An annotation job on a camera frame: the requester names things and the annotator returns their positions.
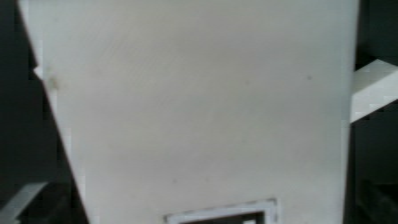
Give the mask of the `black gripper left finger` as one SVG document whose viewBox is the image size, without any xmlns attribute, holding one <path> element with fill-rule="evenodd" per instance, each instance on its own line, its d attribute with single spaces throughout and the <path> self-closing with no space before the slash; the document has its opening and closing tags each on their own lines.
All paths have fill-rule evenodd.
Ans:
<svg viewBox="0 0 398 224">
<path fill-rule="evenodd" d="M 31 200 L 42 191 L 47 183 L 35 182 L 28 183 L 15 195 L 12 196 L 3 208 L 0 209 L 0 224 L 19 224 L 21 221 L 17 220 L 19 214 L 31 203 Z"/>
</svg>

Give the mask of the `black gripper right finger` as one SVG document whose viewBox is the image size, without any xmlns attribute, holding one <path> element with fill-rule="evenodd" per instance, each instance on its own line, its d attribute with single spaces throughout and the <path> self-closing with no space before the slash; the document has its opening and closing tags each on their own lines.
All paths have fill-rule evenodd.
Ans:
<svg viewBox="0 0 398 224">
<path fill-rule="evenodd" d="M 398 183 L 364 181 L 358 205 L 374 224 L 398 224 Z"/>
</svg>

